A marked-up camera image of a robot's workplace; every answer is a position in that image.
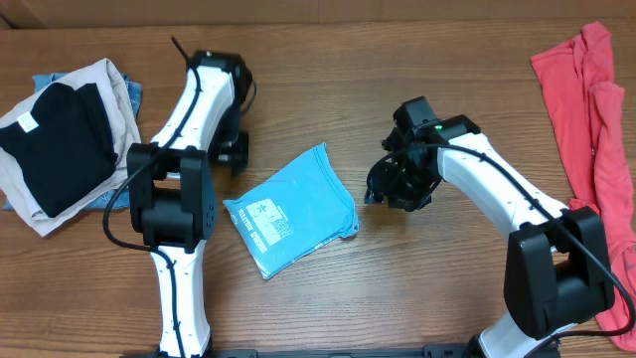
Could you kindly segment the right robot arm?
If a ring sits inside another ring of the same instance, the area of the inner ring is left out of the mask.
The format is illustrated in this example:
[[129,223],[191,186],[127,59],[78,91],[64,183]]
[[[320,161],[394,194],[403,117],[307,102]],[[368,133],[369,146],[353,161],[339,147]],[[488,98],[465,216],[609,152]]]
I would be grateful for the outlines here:
[[425,357],[557,357],[552,336],[615,302],[605,231],[589,208],[571,210],[509,165],[477,124],[439,118],[423,96],[400,105],[370,170],[365,201],[407,212],[442,181],[464,193],[507,243],[506,313],[466,344],[431,344]]

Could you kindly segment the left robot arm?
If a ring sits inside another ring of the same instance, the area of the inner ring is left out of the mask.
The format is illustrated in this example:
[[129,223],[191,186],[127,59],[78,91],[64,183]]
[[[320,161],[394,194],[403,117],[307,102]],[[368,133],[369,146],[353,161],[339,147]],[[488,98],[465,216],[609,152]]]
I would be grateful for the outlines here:
[[238,54],[198,51],[175,109],[150,143],[127,153],[131,223],[156,267],[162,310],[157,357],[207,357],[212,331],[203,289],[205,245],[217,219],[211,172],[247,166],[248,135],[239,121],[255,85]]

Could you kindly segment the light blue printed t-shirt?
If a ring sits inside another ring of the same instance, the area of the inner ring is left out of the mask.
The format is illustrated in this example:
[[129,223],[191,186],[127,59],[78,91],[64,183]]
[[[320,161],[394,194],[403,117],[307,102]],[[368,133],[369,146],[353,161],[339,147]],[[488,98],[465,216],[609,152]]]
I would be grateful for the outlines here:
[[356,236],[361,226],[324,143],[223,204],[265,279],[336,239]]

